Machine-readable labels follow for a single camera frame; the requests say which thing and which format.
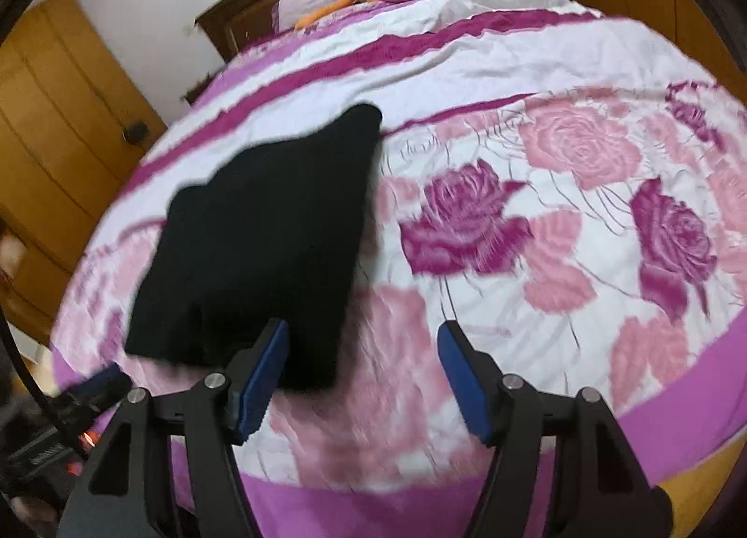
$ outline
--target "bed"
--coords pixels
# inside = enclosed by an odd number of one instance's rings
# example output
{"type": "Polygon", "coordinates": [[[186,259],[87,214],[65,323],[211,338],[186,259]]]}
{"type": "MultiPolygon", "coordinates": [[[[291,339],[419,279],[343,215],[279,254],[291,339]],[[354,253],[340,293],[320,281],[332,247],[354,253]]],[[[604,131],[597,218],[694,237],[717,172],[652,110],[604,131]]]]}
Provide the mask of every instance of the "bed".
{"type": "MultiPolygon", "coordinates": [[[[59,383],[113,361],[156,395],[203,376],[122,352],[169,200],[365,100],[384,140],[345,331],[360,354],[332,393],[277,394],[235,450],[264,535],[462,535],[489,455],[434,349],[457,318],[538,389],[599,389],[686,536],[747,421],[744,106],[642,24],[569,0],[373,0],[272,34],[276,1],[198,19],[228,65],[100,222],[52,333],[59,383]]],[[[178,439],[173,462],[189,506],[178,439]]]]}

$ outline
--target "mattress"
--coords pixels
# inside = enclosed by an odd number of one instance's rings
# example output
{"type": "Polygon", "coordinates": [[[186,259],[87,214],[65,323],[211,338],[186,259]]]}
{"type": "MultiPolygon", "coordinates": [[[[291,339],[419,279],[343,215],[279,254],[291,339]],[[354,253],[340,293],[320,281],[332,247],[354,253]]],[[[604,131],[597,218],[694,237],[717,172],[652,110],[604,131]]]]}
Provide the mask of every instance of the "mattress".
{"type": "MultiPolygon", "coordinates": [[[[346,369],[275,394],[234,450],[264,535],[462,535],[490,451],[436,355],[453,318],[538,389],[599,389],[686,535],[747,420],[747,113],[645,25],[570,0],[379,0],[245,50],[100,222],[52,334],[58,381],[116,362],[160,395],[203,376],[122,351],[169,201],[361,101],[383,140],[346,369]]],[[[190,506],[178,438],[173,458],[190,506]]]]}

